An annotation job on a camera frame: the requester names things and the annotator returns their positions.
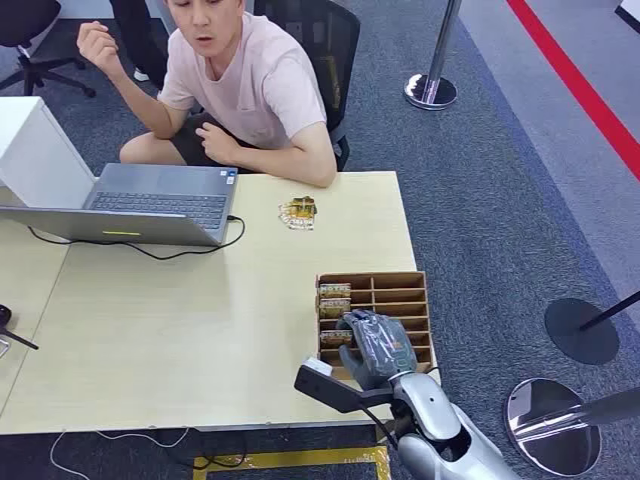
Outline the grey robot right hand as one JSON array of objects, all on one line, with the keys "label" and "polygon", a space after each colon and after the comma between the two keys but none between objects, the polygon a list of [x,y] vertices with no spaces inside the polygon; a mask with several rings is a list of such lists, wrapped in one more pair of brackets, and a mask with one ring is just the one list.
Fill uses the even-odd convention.
[{"label": "grey robot right hand", "polygon": [[360,357],[356,358],[346,345],[340,346],[339,355],[364,391],[386,387],[394,376],[417,370],[413,346],[398,319],[357,309],[343,313],[337,328],[352,334]]}]

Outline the person's right hand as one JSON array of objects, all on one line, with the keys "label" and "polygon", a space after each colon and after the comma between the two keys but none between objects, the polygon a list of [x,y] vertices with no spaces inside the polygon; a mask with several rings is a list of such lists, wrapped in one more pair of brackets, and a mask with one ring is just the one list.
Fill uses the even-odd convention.
[{"label": "person's right hand", "polygon": [[118,81],[126,76],[118,54],[118,45],[105,25],[98,21],[82,23],[76,45],[82,57],[99,68],[109,80]]}]

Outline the person's left hand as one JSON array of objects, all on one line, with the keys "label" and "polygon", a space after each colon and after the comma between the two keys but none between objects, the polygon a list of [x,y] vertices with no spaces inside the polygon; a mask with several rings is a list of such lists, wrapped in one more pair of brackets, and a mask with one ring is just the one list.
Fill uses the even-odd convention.
[{"label": "person's left hand", "polygon": [[195,130],[202,140],[205,155],[218,164],[238,166],[237,155],[242,148],[236,140],[224,130],[209,122],[205,122]]}]

